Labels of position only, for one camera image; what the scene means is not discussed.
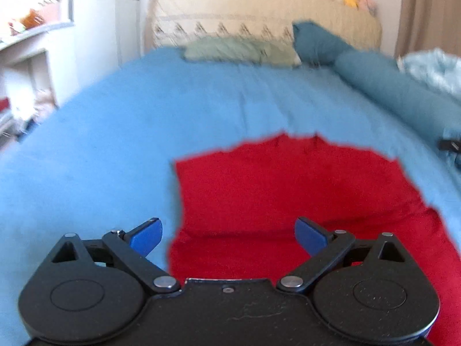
blue bed sheet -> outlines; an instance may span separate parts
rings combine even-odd
[[[81,92],[0,157],[0,344],[27,341],[17,297],[64,233],[99,238],[160,217],[164,239],[149,259],[167,268],[181,218],[172,160],[282,131],[398,158],[460,247],[460,189],[445,164],[332,69],[188,63],[178,49],[159,49]]]

headboard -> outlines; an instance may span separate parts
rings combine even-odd
[[[381,45],[377,18],[332,0],[151,0],[145,49],[206,35],[292,41],[297,20],[313,20],[357,49]]]

cabinet door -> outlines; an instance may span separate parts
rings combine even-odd
[[[73,0],[75,57],[80,87],[118,69],[116,0]]]
[[[118,61],[122,65],[140,57],[139,1],[116,0]]]

silver screw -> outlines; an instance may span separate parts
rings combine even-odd
[[[280,283],[285,287],[296,288],[303,284],[303,279],[297,276],[286,276],[280,280]]]
[[[162,289],[171,289],[176,285],[176,279],[171,276],[160,276],[154,279],[154,285]]]

curtain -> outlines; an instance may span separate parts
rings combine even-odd
[[[461,56],[461,0],[402,0],[396,57],[436,47]]]

